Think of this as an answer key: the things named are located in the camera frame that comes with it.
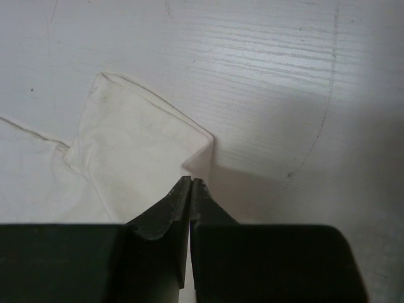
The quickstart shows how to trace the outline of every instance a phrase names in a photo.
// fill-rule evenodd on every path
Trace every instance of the wood grain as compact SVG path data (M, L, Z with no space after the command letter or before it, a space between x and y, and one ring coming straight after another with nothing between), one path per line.
M127 74L216 139L245 222L337 226L375 302L404 295L400 0L1 1L1 115L70 144L95 75Z

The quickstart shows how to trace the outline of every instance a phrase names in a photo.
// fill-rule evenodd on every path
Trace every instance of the white table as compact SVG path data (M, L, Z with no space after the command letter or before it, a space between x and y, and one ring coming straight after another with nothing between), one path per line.
M375 302L404 300L404 2L2 0L2 117L70 144L123 73L217 139L243 222L328 223Z

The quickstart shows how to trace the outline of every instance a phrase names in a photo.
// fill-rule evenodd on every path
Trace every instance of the white cloth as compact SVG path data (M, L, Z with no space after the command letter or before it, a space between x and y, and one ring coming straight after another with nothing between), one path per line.
M99 74L71 147L0 121L0 222L127 222L182 174L207 179L213 137L133 82Z

